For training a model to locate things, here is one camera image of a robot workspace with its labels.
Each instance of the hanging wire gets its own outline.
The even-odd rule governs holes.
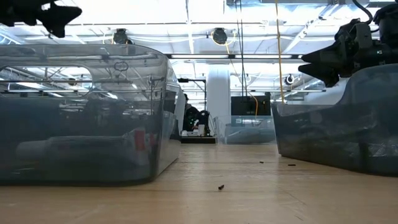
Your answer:
[[[280,96],[281,96],[281,98],[282,98],[282,104],[285,104],[284,87],[283,87],[283,84],[282,84],[282,49],[280,48],[278,0],[275,0],[275,8],[276,8],[276,28],[277,28],[278,55],[279,55],[279,85],[280,85]]]
[[[373,15],[371,14],[371,12],[369,12],[369,10],[367,10],[365,7],[363,7],[357,0],[353,0],[353,3],[355,4],[356,7],[358,7],[360,10],[362,10],[363,12],[366,13],[366,15],[368,15],[369,19],[368,21],[366,21],[365,23],[367,25],[369,25],[372,20],[373,20]]]
[[[236,18],[236,25],[238,26],[238,40],[239,40],[239,49],[241,51],[241,60],[242,60],[242,83],[246,83],[246,72],[244,71],[244,59],[243,59],[243,20],[242,20],[242,2],[239,2],[240,5],[240,16],[241,16],[241,24],[239,24],[238,17]],[[235,1],[235,11],[236,15],[238,15],[238,4]],[[244,92],[246,92],[246,96],[248,96],[248,87],[247,85],[242,85],[242,96],[244,96]]]
[[[240,82],[241,85],[243,86],[243,83],[242,83],[242,81],[241,81],[240,78],[239,78],[238,72],[236,71],[236,68],[235,68],[235,66],[234,66],[234,63],[232,62],[232,59],[229,59],[229,60],[231,61],[231,65],[232,65],[232,67],[234,68],[235,74],[236,74],[236,76],[237,76],[239,82]],[[253,97],[254,101],[256,102],[256,112],[254,113],[254,120],[257,121],[257,114],[258,114],[258,111],[259,111],[259,102],[258,102],[258,100],[257,100],[257,98],[256,98],[255,96],[253,96],[251,93],[249,93],[249,94],[251,95],[251,97]]]

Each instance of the ceiling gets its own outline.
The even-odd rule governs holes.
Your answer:
[[[237,38],[242,22],[244,54],[278,54],[278,30],[283,54],[306,54],[333,43],[339,27],[351,19],[367,20],[364,12],[350,0],[279,0],[278,14],[273,0],[242,0],[242,9],[227,4],[233,0],[61,0],[58,5],[78,6],[83,13],[66,27],[64,39],[50,37],[42,25],[0,27],[3,44],[111,44],[116,29],[127,29],[128,37],[137,45],[164,54],[240,54]],[[359,0],[371,13],[394,0]],[[216,45],[211,33],[217,27],[228,35],[228,47]],[[205,78],[211,66],[190,60],[175,64],[178,77]],[[300,61],[282,65],[282,74],[302,76]],[[241,64],[236,63],[237,70]],[[233,69],[232,75],[240,76]],[[250,85],[274,88],[279,83],[279,66],[275,63],[245,62]],[[184,88],[199,88],[184,84]],[[237,77],[231,88],[239,89]]]

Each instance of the red object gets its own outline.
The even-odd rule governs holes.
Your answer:
[[[145,151],[145,131],[135,130],[134,141],[136,142],[137,151]]]

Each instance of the fluorescent light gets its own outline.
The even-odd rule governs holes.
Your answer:
[[[9,93],[40,93],[39,90],[5,90]]]
[[[281,55],[282,59],[290,59],[291,55]],[[242,55],[237,55],[236,58],[242,58]],[[256,59],[278,59],[279,55],[243,55],[243,58],[256,58]]]
[[[321,93],[321,92],[326,92],[326,90],[292,90],[292,92],[296,92],[296,93]]]
[[[112,99],[115,99],[115,100],[118,99],[118,96],[116,96],[115,94],[112,94],[112,93],[108,93],[108,96],[109,96],[110,98],[112,98]]]
[[[45,93],[73,93],[73,90],[43,90]]]
[[[56,93],[50,93],[50,94],[53,95],[53,96],[56,96],[56,97],[63,97],[63,96],[61,96],[59,94],[56,94]]]
[[[86,90],[86,88],[84,88],[82,86],[77,86],[77,85],[76,86],[68,86],[68,88],[71,90],[79,90],[79,91]]]
[[[228,55],[189,55],[189,54],[181,54],[181,55],[172,55],[172,59],[218,59],[218,58],[228,58]]]
[[[20,82],[20,83],[16,83],[16,84],[18,84],[18,85],[23,85],[23,86],[26,86],[26,87],[29,87],[29,88],[36,88],[36,89],[43,88],[42,85],[39,85],[39,84],[37,84],[37,83]]]

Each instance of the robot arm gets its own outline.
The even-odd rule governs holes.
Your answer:
[[[2,0],[0,3],[0,23],[13,27],[16,22],[36,26],[37,20],[47,31],[58,38],[65,37],[65,26],[81,14],[79,7],[58,6],[57,0]],[[43,10],[44,4],[50,8]]]
[[[358,70],[398,63],[398,4],[388,5],[373,16],[363,6],[353,0],[369,16],[367,22],[353,19],[340,27],[335,35],[335,43],[324,49],[306,54],[302,60],[309,64],[299,66],[302,73],[311,75],[333,87],[341,78],[348,78]],[[374,21],[379,26],[380,40],[372,40],[369,24]]]

